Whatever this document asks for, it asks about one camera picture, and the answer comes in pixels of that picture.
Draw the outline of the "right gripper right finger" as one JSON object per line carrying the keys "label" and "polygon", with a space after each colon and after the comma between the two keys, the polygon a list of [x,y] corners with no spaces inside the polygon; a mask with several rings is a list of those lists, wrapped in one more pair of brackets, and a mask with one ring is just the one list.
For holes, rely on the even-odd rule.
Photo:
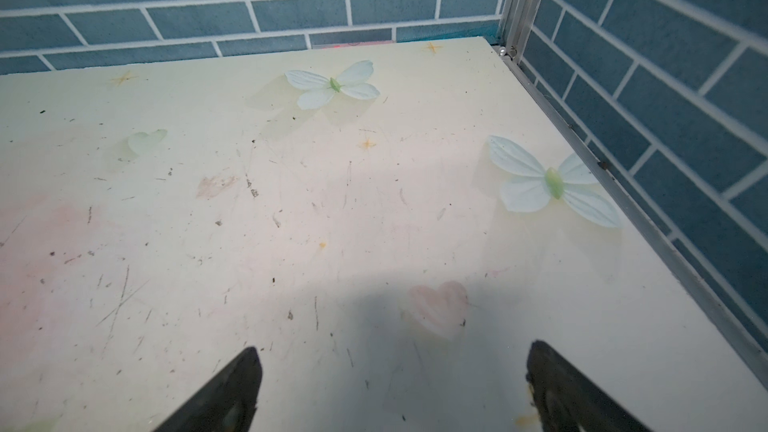
{"label": "right gripper right finger", "polygon": [[526,366],[544,431],[650,431],[546,342],[531,344]]}

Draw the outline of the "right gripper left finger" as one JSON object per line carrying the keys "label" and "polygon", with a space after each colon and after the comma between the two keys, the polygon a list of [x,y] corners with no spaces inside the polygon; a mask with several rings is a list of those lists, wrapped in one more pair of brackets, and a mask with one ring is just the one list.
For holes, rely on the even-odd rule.
{"label": "right gripper left finger", "polygon": [[246,347],[155,431],[249,431],[262,378],[257,349]]}

